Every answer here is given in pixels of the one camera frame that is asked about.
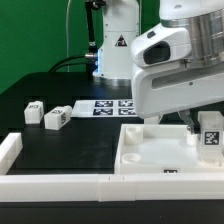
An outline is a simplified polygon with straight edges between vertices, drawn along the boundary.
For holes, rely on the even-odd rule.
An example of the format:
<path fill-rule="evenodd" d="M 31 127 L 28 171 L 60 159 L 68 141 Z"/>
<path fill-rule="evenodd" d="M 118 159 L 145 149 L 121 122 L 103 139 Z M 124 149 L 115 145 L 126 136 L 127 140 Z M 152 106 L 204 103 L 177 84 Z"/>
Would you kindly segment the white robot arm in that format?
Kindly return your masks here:
<path fill-rule="evenodd" d="M 137 0 L 85 2 L 103 15 L 93 80 L 129 85 L 143 119 L 176 112 L 201 133 L 190 110 L 224 101 L 224 0 L 160 0 L 160 22 L 145 33 Z"/>

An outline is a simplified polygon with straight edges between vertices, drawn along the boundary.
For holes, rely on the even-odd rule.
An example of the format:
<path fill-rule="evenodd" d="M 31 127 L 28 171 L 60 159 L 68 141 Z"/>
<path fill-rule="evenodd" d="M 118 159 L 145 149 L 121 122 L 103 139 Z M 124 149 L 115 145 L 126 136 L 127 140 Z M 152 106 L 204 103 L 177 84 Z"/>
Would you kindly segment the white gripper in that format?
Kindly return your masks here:
<path fill-rule="evenodd" d="M 186 109 L 224 101 L 224 62 L 188 69 L 184 58 L 192 52 L 184 28 L 154 27 L 131 44 L 131 77 L 135 113 L 149 118 L 178 112 L 192 134 L 200 123 Z"/>

